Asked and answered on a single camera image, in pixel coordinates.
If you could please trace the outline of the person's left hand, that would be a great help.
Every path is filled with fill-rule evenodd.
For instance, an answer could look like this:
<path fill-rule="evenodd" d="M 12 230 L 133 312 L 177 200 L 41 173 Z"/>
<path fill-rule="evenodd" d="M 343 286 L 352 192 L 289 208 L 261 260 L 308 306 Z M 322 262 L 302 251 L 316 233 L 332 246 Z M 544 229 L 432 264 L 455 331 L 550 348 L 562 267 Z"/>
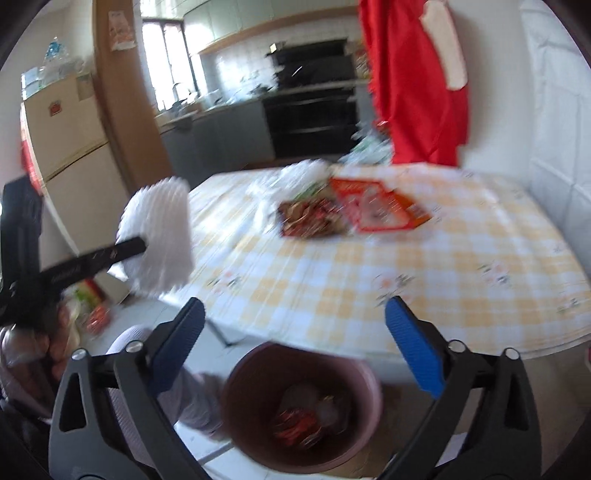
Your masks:
<path fill-rule="evenodd" d="M 65 302 L 57 307 L 57 329 L 52 334 L 1 328 L 1 392 L 41 418 L 52 416 L 56 391 L 80 335 Z"/>

